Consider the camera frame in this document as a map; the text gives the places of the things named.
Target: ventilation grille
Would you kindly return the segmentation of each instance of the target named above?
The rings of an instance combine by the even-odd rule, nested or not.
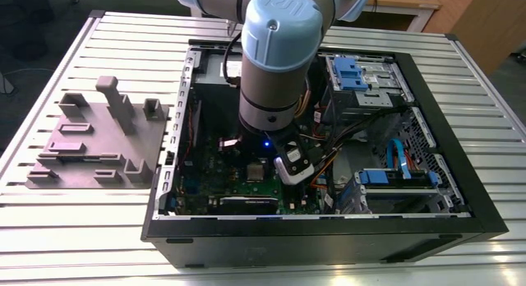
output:
[[[421,169],[432,170],[440,175],[442,179],[441,188],[453,190],[450,179],[446,175],[445,170],[440,166],[436,155],[429,152],[429,142],[425,138],[425,133],[416,116],[410,114],[408,116],[408,122],[400,123],[398,125],[402,127],[402,130],[398,133],[393,133],[392,138],[398,138],[402,141],[404,145],[410,147],[409,153],[418,167]],[[380,162],[385,168],[388,168],[388,141],[385,141],[382,143],[384,145],[380,145],[381,148],[377,149]],[[456,196],[454,193],[450,194],[450,197],[454,205],[462,204],[461,199]]]

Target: aluminum slotted table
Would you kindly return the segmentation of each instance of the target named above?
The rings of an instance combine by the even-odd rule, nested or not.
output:
[[[445,35],[333,28],[325,46],[414,56],[510,229],[490,242],[462,245],[416,264],[175,269],[139,239],[149,190],[26,188],[65,93],[103,102],[95,81],[115,75],[133,103],[157,98],[175,106],[189,39],[230,40],[226,21],[94,11],[0,159],[0,281],[516,286],[526,280],[526,130],[462,45]]]

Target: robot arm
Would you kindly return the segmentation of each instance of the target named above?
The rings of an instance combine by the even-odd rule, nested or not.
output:
[[[279,176],[297,185],[314,173],[291,126],[309,67],[333,22],[354,21],[368,0],[179,1],[245,24],[239,119],[253,133],[273,140]]]

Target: motherboard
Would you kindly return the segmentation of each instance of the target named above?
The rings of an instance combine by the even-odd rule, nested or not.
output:
[[[177,188],[179,215],[320,214],[317,189],[283,185],[270,158],[221,144],[209,138],[186,160]]]

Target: wooden desk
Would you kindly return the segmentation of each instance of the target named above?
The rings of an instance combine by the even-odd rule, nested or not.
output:
[[[365,12],[373,12],[374,0],[369,0]],[[378,0],[377,12],[413,15],[414,19],[408,31],[421,32],[426,27],[433,12],[441,8],[438,0]],[[198,9],[191,9],[193,17],[202,17]]]
[[[374,0],[368,1],[365,12],[373,12]],[[438,0],[378,0],[377,12],[414,15],[408,31],[421,32],[436,10],[442,7]]]

